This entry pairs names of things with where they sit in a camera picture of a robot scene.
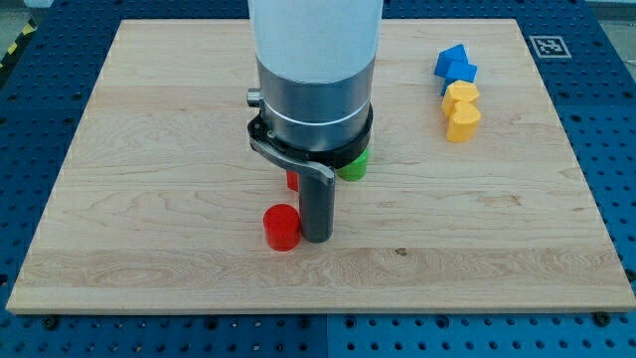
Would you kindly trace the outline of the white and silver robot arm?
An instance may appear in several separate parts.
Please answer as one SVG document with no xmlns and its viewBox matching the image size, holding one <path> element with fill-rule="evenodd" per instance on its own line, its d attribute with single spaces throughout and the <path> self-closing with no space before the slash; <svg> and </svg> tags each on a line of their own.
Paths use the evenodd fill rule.
<svg viewBox="0 0 636 358">
<path fill-rule="evenodd" d="M 336 177 L 368 148 L 382 0 L 251 0 L 250 147 L 299 181 L 302 237 L 333 233 Z"/>
</svg>

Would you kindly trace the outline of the black clamp ring with lever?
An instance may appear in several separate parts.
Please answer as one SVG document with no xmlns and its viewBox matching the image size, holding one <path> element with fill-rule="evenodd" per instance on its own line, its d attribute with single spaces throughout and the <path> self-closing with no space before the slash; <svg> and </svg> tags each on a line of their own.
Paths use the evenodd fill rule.
<svg viewBox="0 0 636 358">
<path fill-rule="evenodd" d="M 367 149 L 373 120 L 374 110 L 370 105 L 364 127 L 358 135 L 340 147 L 325 151 L 301 150 L 271 137 L 269 133 L 272 131 L 260 115 L 248 123 L 247 133 L 251 149 L 267 161 L 330 186 L 335 183 L 335 171 L 354 162 Z"/>
</svg>

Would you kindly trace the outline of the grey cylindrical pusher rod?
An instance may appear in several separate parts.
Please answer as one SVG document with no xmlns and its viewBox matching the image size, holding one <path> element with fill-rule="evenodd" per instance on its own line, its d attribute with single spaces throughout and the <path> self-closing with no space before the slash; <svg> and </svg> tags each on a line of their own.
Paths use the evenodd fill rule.
<svg viewBox="0 0 636 358">
<path fill-rule="evenodd" d="M 335 183 L 299 176 L 299 216 L 303 238 L 314 244 L 329 240 L 334 224 Z"/>
</svg>

